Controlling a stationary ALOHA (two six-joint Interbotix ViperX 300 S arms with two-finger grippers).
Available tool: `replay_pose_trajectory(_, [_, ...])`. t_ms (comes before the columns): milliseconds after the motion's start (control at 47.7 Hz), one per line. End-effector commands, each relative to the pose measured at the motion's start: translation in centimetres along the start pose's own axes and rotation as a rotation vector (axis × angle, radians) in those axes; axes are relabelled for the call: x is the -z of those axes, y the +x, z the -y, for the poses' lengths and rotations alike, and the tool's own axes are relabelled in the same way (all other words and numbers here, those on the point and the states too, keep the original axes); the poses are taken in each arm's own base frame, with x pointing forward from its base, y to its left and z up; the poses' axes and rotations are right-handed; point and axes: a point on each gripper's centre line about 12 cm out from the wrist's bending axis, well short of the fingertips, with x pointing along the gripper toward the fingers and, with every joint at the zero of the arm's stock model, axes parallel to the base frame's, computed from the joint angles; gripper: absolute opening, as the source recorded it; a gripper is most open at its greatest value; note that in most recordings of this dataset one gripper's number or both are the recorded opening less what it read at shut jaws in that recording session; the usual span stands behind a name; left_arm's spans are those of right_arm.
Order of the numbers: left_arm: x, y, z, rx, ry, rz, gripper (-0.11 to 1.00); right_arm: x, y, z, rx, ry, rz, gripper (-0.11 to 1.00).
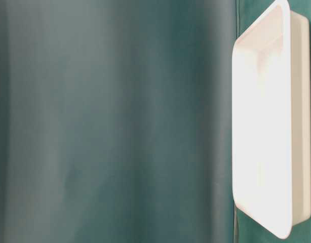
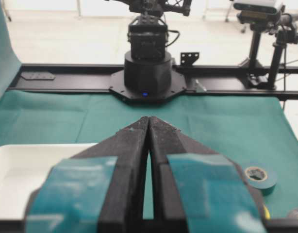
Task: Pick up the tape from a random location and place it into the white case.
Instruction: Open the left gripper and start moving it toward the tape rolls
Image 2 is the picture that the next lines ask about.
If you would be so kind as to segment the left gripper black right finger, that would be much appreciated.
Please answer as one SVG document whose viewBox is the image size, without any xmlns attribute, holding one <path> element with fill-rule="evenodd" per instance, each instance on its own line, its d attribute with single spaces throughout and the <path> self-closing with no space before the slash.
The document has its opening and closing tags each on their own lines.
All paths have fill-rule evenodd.
<svg viewBox="0 0 298 233">
<path fill-rule="evenodd" d="M 242 168 L 157 118 L 149 119 L 155 213 L 166 233 L 264 233 L 261 193 Z"/>
</svg>

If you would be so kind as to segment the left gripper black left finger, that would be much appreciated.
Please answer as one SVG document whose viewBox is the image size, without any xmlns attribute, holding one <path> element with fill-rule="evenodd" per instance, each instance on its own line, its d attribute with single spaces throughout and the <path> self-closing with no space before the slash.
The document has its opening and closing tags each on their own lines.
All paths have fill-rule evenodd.
<svg viewBox="0 0 298 233">
<path fill-rule="evenodd" d="M 27 233 L 126 233 L 143 214 L 147 129 L 140 118 L 55 164 L 31 195 Z"/>
</svg>

